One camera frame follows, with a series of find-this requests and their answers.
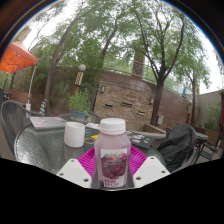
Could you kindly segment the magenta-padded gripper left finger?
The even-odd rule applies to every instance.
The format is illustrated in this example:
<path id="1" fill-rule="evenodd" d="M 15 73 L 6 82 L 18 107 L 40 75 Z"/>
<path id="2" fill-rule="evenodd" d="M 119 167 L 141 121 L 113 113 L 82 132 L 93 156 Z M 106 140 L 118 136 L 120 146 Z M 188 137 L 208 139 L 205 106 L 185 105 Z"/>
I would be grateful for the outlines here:
<path id="1" fill-rule="evenodd" d="M 94 149 L 88 150 L 78 159 L 69 159 L 58 171 L 57 176 L 84 188 L 99 188 Z"/>

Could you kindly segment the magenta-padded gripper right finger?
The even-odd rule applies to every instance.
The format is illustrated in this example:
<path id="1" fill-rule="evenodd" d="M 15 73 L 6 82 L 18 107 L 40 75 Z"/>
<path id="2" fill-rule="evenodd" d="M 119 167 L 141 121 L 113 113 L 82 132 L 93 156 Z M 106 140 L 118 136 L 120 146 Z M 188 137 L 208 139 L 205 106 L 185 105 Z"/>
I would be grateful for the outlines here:
<path id="1" fill-rule="evenodd" d="M 159 159 L 146 156 L 135 147 L 131 147 L 129 170 L 128 184 L 132 188 L 143 187 L 170 174 Z"/>

